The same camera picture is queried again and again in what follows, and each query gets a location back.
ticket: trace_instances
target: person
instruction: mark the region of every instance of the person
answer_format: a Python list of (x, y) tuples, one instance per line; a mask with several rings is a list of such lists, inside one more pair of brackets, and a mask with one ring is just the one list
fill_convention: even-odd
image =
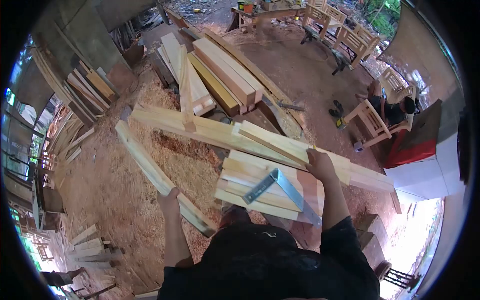
[(355, 96), (362, 101), (368, 99), (387, 127), (399, 124), (405, 120), (407, 114), (411, 115), (415, 112), (415, 101), (410, 97), (405, 97), (396, 104), (387, 103), (379, 80), (372, 81), (367, 90), (367, 96), (359, 94)]
[(379, 299), (380, 283), (360, 250), (332, 161), (313, 149), (307, 153), (306, 168), (325, 191), (321, 253), (299, 249), (282, 228), (253, 224), (233, 205), (194, 264), (174, 188), (157, 198), (166, 235), (158, 299)]
[(85, 268), (80, 268), (75, 271), (69, 271), (67, 273), (62, 272), (40, 272), (40, 275), (45, 279), (47, 284), (52, 287), (62, 287), (67, 284), (73, 284), (73, 279), (85, 272)]

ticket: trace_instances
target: red cloth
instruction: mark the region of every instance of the red cloth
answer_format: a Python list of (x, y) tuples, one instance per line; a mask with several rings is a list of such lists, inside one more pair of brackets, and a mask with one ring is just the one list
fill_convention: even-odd
[(424, 143), (413, 146), (410, 149), (398, 151), (398, 148), (402, 144), (406, 134), (407, 130), (405, 129), (399, 132), (398, 137), (393, 144), (392, 151), (390, 151), (390, 154), (388, 155), (387, 162), (384, 166), (385, 169), (391, 169), (404, 164), (424, 160), (436, 154), (436, 139), (428, 140)]

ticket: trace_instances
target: hand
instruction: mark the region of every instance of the hand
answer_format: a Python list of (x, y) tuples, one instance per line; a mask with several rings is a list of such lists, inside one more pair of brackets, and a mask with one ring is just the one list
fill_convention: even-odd
[(180, 190), (178, 188), (173, 188), (167, 196), (157, 192), (156, 200), (160, 204), (160, 209), (163, 212), (163, 217), (165, 221), (177, 221), (181, 219), (180, 215), (180, 204), (177, 200)]
[(309, 164), (307, 170), (323, 184), (338, 180), (332, 160), (327, 153), (318, 152), (315, 149), (307, 149)]

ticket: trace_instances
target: cardboard box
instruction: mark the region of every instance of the cardboard box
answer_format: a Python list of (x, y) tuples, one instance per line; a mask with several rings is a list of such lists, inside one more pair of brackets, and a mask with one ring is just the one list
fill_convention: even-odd
[(290, 8), (290, 4), (283, 0), (277, 1), (277, 2), (270, 2), (270, 3), (262, 1), (261, 7), (264, 11), (271, 12), (271, 11), (287, 10)]

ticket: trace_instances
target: dirt floor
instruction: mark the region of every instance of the dirt floor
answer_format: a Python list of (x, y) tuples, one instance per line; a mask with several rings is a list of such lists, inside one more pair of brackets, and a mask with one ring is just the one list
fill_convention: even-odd
[[(323, 149), (349, 158), (352, 162), (382, 172), (371, 149), (353, 151), (353, 141), (363, 138), (355, 124), (339, 131), (328, 114), (340, 101), (346, 112), (356, 105), (355, 93), (365, 93), (372, 77), (362, 68), (345, 70), (332, 76), (336, 63), (326, 47), (318, 43), (300, 45), (303, 31), (291, 24), (286, 29), (271, 27), (264, 31), (263, 42), (255, 34), (236, 30), (224, 38), (238, 48), (274, 81), (296, 105), (305, 106), (307, 140)], [(71, 251), (71, 240), (96, 224), (94, 237), (111, 240), (125, 250), (120, 265), (112, 270), (88, 269), (88, 275), (77, 277), (75, 287), (91, 291), (110, 285), (103, 274), (115, 276), (119, 288), (100, 296), (121, 299), (129, 293), (145, 293), (163, 282), (163, 217), (155, 203), (156, 190), (142, 173), (114, 129), (123, 109), (137, 101), (168, 109), (179, 109), (171, 92), (163, 89), (149, 62), (143, 60), (134, 72), (139, 76), (137, 89), (114, 102), (96, 125), (95, 134), (82, 145), (81, 154), (65, 168), (66, 179), (60, 188), (67, 216), (62, 224), (66, 234), (55, 235), (52, 252), (61, 271), (72, 270), (65, 253)], [(129, 120), (132, 132), (151, 153), (168, 177), (185, 191), (187, 197), (214, 222), (220, 214), (213, 194), (218, 180), (220, 160), (208, 145), (168, 132), (146, 127)], [(344, 187), (348, 207), (355, 222), (365, 213), (379, 214), (388, 235), (394, 235), (401, 217), (396, 215), (387, 193)], [(258, 213), (254, 222), (264, 223)], [(186, 221), (182, 223), (195, 262), (200, 261), (209, 240)]]

